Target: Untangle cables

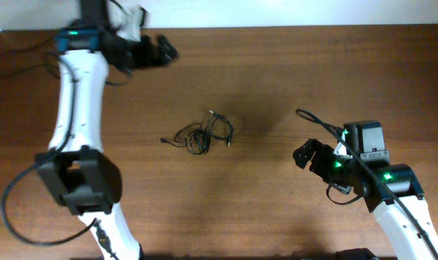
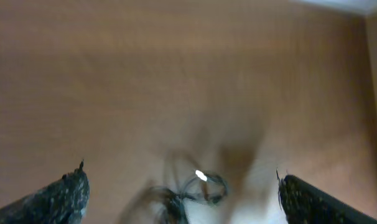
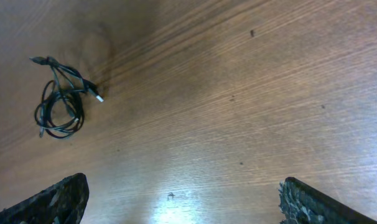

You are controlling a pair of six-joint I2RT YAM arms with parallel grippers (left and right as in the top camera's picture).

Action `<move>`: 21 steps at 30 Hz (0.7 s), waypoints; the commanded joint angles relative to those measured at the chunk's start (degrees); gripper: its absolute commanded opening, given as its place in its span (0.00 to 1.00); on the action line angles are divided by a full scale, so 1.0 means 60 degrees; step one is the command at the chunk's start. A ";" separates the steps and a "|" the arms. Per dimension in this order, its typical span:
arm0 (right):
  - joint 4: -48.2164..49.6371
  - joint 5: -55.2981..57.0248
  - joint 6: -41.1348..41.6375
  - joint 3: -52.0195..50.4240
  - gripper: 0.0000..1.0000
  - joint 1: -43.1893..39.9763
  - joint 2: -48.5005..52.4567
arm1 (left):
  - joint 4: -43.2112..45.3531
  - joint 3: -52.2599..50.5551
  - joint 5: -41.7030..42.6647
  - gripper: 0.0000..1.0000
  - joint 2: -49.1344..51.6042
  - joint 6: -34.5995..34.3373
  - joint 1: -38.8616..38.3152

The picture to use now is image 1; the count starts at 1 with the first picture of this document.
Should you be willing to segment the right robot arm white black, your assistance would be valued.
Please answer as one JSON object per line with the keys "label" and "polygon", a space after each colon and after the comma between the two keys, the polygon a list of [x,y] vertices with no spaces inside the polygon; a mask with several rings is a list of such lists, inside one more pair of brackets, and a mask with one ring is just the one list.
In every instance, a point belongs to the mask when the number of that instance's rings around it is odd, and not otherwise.
{"label": "right robot arm white black", "polygon": [[296,165],[328,189],[354,193],[386,233],[398,259],[438,259],[438,236],[424,190],[410,166],[393,165],[378,121],[345,123],[336,147],[308,139],[293,152]]}

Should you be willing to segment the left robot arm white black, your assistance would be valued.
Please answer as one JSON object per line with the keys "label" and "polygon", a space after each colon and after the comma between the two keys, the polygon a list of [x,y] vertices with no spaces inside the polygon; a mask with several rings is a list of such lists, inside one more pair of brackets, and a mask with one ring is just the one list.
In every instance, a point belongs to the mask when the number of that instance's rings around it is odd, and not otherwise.
{"label": "left robot arm white black", "polygon": [[177,50],[164,36],[142,35],[146,10],[133,4],[112,22],[107,1],[81,1],[80,18],[56,36],[61,87],[48,151],[35,157],[54,201],[88,226],[105,259],[142,259],[121,208],[122,179],[103,153],[100,123],[111,66],[130,74],[163,67]]}

